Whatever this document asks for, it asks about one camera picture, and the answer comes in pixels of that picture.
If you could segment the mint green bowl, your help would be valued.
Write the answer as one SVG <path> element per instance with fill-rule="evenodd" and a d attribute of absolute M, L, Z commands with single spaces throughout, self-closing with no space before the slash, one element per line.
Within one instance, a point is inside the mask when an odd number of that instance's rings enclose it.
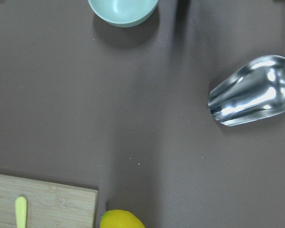
<path fill-rule="evenodd" d="M 155 11 L 157 0 L 90 0 L 93 12 L 103 21 L 120 28 L 145 22 Z"/>

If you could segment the oval yellow lemon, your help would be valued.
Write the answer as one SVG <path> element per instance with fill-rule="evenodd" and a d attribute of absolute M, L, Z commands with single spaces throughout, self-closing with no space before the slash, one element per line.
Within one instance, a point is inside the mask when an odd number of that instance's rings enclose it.
<path fill-rule="evenodd" d="M 145 228 L 131 212 L 121 209 L 106 211 L 100 220 L 100 228 Z"/>

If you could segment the metal scoop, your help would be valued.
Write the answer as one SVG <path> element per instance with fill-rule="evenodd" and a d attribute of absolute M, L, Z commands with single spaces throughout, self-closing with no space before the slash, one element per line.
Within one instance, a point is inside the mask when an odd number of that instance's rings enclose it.
<path fill-rule="evenodd" d="M 285 113 L 285 57 L 258 57 L 209 93 L 208 109 L 226 126 L 236 126 Z"/>

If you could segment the wooden cutting board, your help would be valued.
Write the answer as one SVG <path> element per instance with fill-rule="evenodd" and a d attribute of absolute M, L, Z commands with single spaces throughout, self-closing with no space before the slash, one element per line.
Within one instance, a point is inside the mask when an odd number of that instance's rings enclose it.
<path fill-rule="evenodd" d="M 0 228 L 16 227 L 15 201 L 27 200 L 28 228 L 93 228 L 98 191 L 0 174 Z"/>

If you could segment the yellow plastic knife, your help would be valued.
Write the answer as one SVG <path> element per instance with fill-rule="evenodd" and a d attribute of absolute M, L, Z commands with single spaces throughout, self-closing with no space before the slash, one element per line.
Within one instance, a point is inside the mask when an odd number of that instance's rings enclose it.
<path fill-rule="evenodd" d="M 27 224 L 27 200 L 20 196 L 15 200 L 16 227 L 26 228 Z"/>

